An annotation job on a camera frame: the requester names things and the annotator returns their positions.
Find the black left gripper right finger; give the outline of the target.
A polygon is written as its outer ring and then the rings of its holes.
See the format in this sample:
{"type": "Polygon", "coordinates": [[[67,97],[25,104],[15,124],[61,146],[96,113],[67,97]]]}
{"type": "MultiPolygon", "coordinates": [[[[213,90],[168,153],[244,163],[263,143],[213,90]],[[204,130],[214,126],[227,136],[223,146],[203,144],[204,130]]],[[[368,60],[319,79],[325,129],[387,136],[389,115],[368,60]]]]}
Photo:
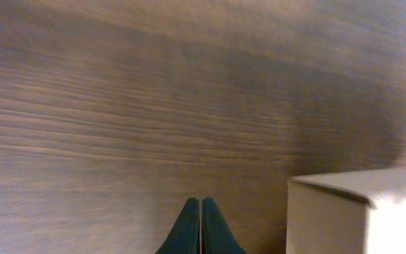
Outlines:
{"type": "Polygon", "coordinates": [[[213,198],[202,201],[203,254],[247,254],[236,241],[213,198]]]}

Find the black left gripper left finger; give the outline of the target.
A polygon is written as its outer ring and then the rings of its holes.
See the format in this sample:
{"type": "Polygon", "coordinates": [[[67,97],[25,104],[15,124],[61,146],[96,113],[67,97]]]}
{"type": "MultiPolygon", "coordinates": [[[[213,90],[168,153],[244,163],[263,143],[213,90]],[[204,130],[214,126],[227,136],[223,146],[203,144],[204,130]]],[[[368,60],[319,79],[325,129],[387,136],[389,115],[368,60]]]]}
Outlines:
{"type": "Polygon", "coordinates": [[[199,200],[188,198],[156,254],[198,254],[199,223],[199,200]]]}

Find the brown cardboard box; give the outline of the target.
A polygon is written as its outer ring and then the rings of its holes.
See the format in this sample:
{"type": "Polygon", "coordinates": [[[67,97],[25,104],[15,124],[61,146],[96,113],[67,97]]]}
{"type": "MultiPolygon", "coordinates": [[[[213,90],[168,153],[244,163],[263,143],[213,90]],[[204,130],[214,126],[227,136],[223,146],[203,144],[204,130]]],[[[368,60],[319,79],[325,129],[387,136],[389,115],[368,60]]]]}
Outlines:
{"type": "Polygon", "coordinates": [[[292,177],[287,254],[406,254],[406,168],[292,177]]]}

